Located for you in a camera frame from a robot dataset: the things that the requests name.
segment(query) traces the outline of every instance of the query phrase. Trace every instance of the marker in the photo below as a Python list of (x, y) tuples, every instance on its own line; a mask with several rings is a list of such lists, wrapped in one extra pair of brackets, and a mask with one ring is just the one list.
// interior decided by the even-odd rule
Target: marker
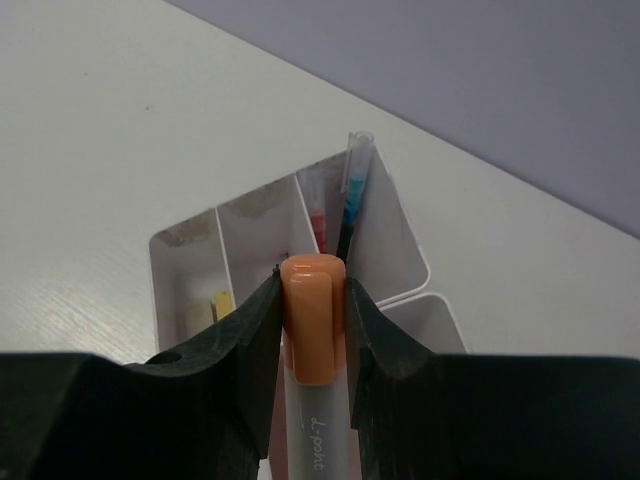
[(326, 204), (324, 195), (324, 174), (319, 166), (310, 167), (301, 172), (301, 180), (304, 186), (304, 193), (309, 218), (313, 234), (316, 237), (318, 251), (327, 253), (327, 235), (326, 235)]
[(342, 190), (347, 192), (347, 199), (342, 214), (342, 226), (340, 227), (336, 252), (336, 256), (344, 263), (347, 263), (351, 237), (356, 226), (373, 149), (373, 135), (370, 133), (358, 132), (349, 135), (347, 165), (342, 185)]
[(289, 478), (347, 480), (349, 396), (344, 263), (298, 255), (280, 267)]

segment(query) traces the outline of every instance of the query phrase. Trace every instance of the yellow object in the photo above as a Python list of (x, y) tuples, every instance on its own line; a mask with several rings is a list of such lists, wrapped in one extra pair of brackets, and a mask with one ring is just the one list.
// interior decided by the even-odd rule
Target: yellow object
[(218, 321), (233, 312), (233, 302), (231, 301), (231, 293), (229, 292), (216, 293), (215, 304)]

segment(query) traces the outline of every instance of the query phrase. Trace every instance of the white tabletop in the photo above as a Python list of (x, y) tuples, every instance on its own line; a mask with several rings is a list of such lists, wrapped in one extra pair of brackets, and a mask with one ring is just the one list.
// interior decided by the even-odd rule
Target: white tabletop
[(160, 0), (3, 2), (0, 62), (2, 350), (147, 359), (151, 236), (369, 130), (471, 351), (640, 356), (640, 241)]

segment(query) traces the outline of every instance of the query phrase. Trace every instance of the organizer compartment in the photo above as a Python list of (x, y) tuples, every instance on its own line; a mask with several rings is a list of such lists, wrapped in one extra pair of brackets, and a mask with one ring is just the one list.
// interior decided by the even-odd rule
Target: organizer compartment
[[(345, 160), (346, 152), (342, 152), (307, 167), (321, 168), (325, 175), (327, 247), (328, 253), (333, 254), (345, 202), (345, 194), (341, 192)], [(299, 178), (304, 177), (300, 175), (302, 171), (298, 172)], [(300, 185), (306, 197), (306, 185), (304, 182)], [(378, 306), (420, 293), (429, 280), (422, 249), (377, 150), (351, 241), (347, 274), (362, 283)]]
[(154, 235), (149, 252), (158, 346), (165, 350), (186, 340), (183, 321), (191, 305), (230, 289), (215, 210)]
[(435, 353), (466, 352), (449, 305), (440, 295), (423, 293), (380, 310)]
[(295, 175), (218, 207), (236, 305), (291, 255), (318, 252)]

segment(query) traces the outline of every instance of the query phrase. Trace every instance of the blue pen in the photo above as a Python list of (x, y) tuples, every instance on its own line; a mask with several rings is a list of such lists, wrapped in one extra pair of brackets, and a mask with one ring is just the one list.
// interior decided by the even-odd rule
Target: blue pen
[(373, 135), (368, 132), (358, 132), (349, 135), (347, 148), (347, 166), (343, 189), (347, 192), (347, 199), (342, 214), (342, 226), (338, 238), (336, 256), (345, 264), (349, 255), (351, 237), (356, 226), (358, 210), (362, 199), (362, 192), (367, 181), (371, 156), (373, 154)]

